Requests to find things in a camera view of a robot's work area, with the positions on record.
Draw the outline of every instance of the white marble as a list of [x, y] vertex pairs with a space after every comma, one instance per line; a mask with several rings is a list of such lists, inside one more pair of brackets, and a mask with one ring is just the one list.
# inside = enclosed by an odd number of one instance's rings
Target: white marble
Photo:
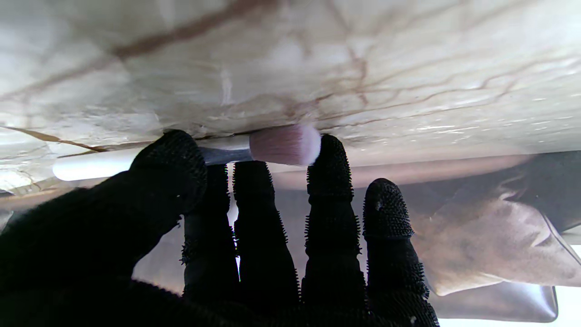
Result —
[[[580, 16], [577, 0], [0, 0], [0, 125], [95, 147], [314, 122], [354, 166], [579, 150]], [[0, 188], [50, 178], [11, 151]]]

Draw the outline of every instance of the textured fingertip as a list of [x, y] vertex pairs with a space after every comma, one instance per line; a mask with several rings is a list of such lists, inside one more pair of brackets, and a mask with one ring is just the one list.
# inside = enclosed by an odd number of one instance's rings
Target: textured fingertip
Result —
[[274, 198], [272, 177], [265, 162], [247, 161], [234, 164], [234, 199], [252, 198], [261, 194], [266, 198]]
[[192, 191], [188, 206], [191, 209], [206, 191], [207, 169], [204, 157], [196, 141], [182, 130], [171, 130], [154, 143], [144, 148], [133, 160], [130, 170], [135, 168], [179, 169], [192, 178]]
[[365, 194], [363, 236], [409, 238], [414, 234], [406, 203], [398, 186], [387, 179], [374, 180]]
[[351, 170], [345, 148], [336, 137], [321, 137], [321, 152], [307, 170], [307, 191], [311, 196], [353, 198]]

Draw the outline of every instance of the beige fabric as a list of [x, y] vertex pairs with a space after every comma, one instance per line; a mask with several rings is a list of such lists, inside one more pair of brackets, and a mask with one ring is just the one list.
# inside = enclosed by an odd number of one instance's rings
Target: beige fabric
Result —
[[581, 260], [516, 191], [468, 183], [432, 216], [411, 209], [413, 244], [436, 294], [502, 281], [581, 286]]

